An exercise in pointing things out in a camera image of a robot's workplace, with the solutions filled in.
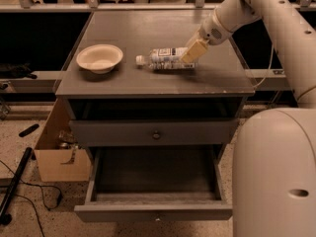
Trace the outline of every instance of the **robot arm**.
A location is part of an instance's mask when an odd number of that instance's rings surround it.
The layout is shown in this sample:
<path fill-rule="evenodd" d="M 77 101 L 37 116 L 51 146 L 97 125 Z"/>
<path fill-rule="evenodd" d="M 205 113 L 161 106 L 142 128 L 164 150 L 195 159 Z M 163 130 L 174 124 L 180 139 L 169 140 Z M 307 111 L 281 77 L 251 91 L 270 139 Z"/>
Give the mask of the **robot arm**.
<path fill-rule="evenodd" d="M 287 0 L 244 0 L 263 19 L 300 107 L 316 107 L 316 33 Z M 316 236 L 315 110 L 249 118 L 234 148 L 234 237 Z"/>
<path fill-rule="evenodd" d="M 192 62 L 240 27 L 262 19 L 300 107 L 316 108 L 316 33 L 288 0 L 225 0 L 188 41 Z"/>

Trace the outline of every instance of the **plastic bottle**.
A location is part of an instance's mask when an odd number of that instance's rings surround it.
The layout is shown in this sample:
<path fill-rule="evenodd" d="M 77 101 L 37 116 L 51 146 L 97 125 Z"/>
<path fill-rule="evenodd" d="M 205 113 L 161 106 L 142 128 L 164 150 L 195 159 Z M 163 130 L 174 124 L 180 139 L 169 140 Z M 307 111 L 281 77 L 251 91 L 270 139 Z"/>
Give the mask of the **plastic bottle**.
<path fill-rule="evenodd" d="M 184 63 L 180 61 L 182 54 L 187 47 L 152 49 L 149 56 L 136 56 L 136 64 L 147 66 L 152 70 L 164 69 L 194 69 L 196 63 Z"/>

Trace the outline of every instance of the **white bowl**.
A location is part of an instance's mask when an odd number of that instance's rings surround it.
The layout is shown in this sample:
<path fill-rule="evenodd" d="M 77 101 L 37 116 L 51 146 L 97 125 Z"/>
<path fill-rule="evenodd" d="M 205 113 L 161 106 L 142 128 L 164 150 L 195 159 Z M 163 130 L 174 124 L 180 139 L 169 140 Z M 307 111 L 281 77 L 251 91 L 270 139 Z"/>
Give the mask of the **white bowl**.
<path fill-rule="evenodd" d="M 122 59 L 122 51 L 111 44 L 96 44 L 89 46 L 77 55 L 80 67 L 96 74 L 110 72 Z"/>

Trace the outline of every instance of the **floor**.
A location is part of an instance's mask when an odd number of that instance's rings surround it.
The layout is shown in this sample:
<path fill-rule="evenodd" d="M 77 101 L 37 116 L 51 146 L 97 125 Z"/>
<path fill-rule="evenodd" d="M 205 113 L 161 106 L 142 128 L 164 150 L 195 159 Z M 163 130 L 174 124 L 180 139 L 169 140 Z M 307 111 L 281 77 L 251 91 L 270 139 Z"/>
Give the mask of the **floor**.
<path fill-rule="evenodd" d="M 26 147 L 34 148 L 45 125 L 45 118 L 51 106 L 21 107 L 12 106 L 12 111 L 0 125 L 0 160 L 12 170 L 16 170 Z M 18 134 L 32 124 L 39 128 L 30 135 L 21 138 Z M 222 185 L 228 203 L 232 203 L 232 156 L 236 137 L 233 138 L 224 152 L 219 165 Z M 9 178 L 12 174 L 0 164 L 0 178 Z M 74 205 L 83 204 L 88 182 L 43 183 L 40 180 L 39 167 L 36 160 L 30 159 L 23 178 L 24 182 L 39 185 L 58 186 L 63 193 L 63 200 L 57 209 L 48 211 L 44 208 L 40 189 L 18 185 L 17 195 L 29 198 L 39 214 L 39 221 L 44 236 L 207 236 L 232 237 L 232 218 L 227 221 L 184 221 L 184 222 L 129 222 L 129 223 L 85 223 L 73 212 Z M 54 206 L 58 192 L 46 189 L 45 203 Z M 0 225 L 0 236 L 41 236 L 36 213 L 30 202 L 22 197 L 14 197 L 8 213 L 13 217 L 9 225 Z"/>

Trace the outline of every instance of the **cabinet top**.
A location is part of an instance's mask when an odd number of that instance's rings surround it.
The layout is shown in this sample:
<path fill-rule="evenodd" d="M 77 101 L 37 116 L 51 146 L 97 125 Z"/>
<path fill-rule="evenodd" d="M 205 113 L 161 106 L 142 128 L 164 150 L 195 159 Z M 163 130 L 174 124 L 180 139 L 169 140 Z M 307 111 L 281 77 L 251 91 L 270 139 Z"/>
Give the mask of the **cabinet top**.
<path fill-rule="evenodd" d="M 254 88 L 229 40 L 210 46 L 192 71 L 153 72 L 137 67 L 137 55 L 148 55 L 153 48 L 184 46 L 209 13 L 212 11 L 95 12 L 56 95 L 76 99 L 253 95 Z M 118 46 L 123 51 L 121 63 L 103 75 L 80 68 L 76 55 L 101 43 Z"/>

